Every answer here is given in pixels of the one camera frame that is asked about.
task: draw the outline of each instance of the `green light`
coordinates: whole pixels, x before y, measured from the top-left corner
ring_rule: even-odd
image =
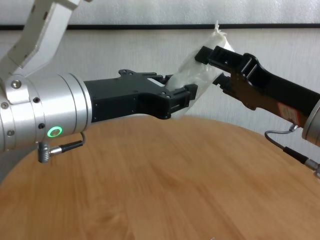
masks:
[[[55,138],[55,137],[58,137],[60,134],[62,134],[62,131],[63,131],[62,127],[54,126],[54,127],[50,128],[47,135],[49,138]]]

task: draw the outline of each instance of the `white plastic bag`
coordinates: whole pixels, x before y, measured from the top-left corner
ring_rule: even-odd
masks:
[[[190,101],[189,107],[174,112],[171,115],[173,118],[182,117],[207,90],[213,81],[223,72],[217,67],[209,64],[205,65],[195,60],[195,56],[202,46],[206,46],[211,49],[219,46],[234,52],[233,48],[227,41],[226,33],[221,32],[219,30],[218,23],[216,23],[214,31],[209,39],[184,60],[183,64],[179,67],[178,72],[174,74],[165,85],[165,87],[170,91],[182,88],[189,84],[196,84],[198,86],[195,100]]]

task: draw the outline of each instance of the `round wooden tabletop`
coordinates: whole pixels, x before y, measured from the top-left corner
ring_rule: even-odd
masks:
[[[320,183],[257,133],[139,116],[86,136],[48,164],[33,152],[9,173],[1,240],[320,239]]]

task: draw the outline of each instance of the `black horizontal strip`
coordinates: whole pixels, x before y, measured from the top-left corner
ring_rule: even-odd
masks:
[[[195,30],[213,29],[214,24],[153,24],[153,25],[68,25],[67,30]],[[22,30],[23,25],[0,25],[0,31]],[[219,24],[220,29],[317,29],[320,23],[248,23]]]

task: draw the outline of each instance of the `white wall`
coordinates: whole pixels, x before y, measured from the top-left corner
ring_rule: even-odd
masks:
[[[67,31],[55,58],[34,76],[74,73],[86,81],[116,77],[119,69],[172,74],[189,52],[202,45],[210,32]],[[319,29],[230,29],[226,32],[236,52],[251,53],[270,72],[320,93]],[[0,57],[19,38],[19,34],[19,31],[0,31]],[[188,114],[232,123],[261,134],[270,129],[286,130],[291,125],[264,110],[245,108],[214,85]],[[297,130],[292,136],[275,138],[320,161],[320,148],[301,139],[301,132]]]
[[[24,24],[33,2],[0,0],[0,23]],[[217,20],[222,24],[320,23],[319,9],[319,0],[93,0],[82,1],[70,23],[214,24]]]

